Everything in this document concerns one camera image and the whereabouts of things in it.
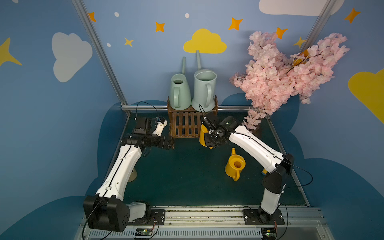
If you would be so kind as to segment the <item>brown wooden slatted shelf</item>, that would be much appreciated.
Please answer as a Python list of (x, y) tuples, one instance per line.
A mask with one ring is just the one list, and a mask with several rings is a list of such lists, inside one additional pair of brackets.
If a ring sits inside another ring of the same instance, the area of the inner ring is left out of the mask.
[(196, 111), (192, 106), (186, 110), (175, 110), (167, 101), (167, 110), (170, 119), (170, 136), (174, 139), (199, 138), (203, 120), (203, 113)]

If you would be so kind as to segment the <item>mint green watering can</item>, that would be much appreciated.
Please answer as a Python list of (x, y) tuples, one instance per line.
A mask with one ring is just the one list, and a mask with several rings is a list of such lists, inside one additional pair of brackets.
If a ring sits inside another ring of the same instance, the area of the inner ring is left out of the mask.
[(169, 101), (175, 110), (186, 110), (192, 102), (190, 86), (185, 76), (186, 57), (183, 57), (182, 71), (171, 78)]

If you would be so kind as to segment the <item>large pale blue watering can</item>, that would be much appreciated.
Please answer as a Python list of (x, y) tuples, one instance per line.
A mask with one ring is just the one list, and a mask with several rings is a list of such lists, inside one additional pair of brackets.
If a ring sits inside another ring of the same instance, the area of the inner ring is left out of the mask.
[(201, 65), (200, 51), (197, 50), (198, 70), (194, 73), (194, 96), (192, 107), (198, 112), (208, 112), (215, 107), (215, 86), (217, 74)]

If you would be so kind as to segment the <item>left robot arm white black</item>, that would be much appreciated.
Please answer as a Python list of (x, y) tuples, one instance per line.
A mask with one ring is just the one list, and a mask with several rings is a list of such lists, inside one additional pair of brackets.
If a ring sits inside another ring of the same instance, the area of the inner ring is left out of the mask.
[(87, 196), (84, 200), (83, 208), (90, 229), (122, 232), (132, 222), (146, 223), (151, 220), (148, 204), (123, 203), (126, 186), (145, 148), (169, 150), (174, 138), (132, 134), (123, 138), (121, 143), (118, 158), (104, 183), (94, 196)]

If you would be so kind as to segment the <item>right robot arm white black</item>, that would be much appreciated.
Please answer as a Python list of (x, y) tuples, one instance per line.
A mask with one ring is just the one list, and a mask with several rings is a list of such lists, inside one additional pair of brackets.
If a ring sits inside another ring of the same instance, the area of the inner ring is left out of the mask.
[(202, 119), (202, 128), (207, 129), (206, 133), (201, 130), (202, 145), (214, 148), (225, 142), (232, 142), (256, 159), (267, 171), (262, 181), (265, 190), (259, 215), (271, 217), (279, 207), (279, 200), (286, 181), (292, 174), (295, 158), (269, 147), (232, 116), (220, 121), (209, 113)]

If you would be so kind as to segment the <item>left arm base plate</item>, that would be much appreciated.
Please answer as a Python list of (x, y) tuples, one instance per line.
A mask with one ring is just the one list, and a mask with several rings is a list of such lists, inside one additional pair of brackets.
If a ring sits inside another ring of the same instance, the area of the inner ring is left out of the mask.
[(164, 209), (151, 209), (144, 216), (141, 225), (149, 226), (156, 222), (157, 226), (163, 226), (165, 224), (166, 210)]

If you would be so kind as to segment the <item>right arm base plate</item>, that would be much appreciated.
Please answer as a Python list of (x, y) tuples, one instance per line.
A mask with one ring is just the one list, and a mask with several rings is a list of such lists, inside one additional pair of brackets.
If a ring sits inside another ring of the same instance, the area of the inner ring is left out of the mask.
[(285, 225), (283, 214), (280, 210), (276, 210), (272, 215), (269, 215), (263, 210), (245, 208), (242, 210), (244, 221), (247, 226), (256, 225)]

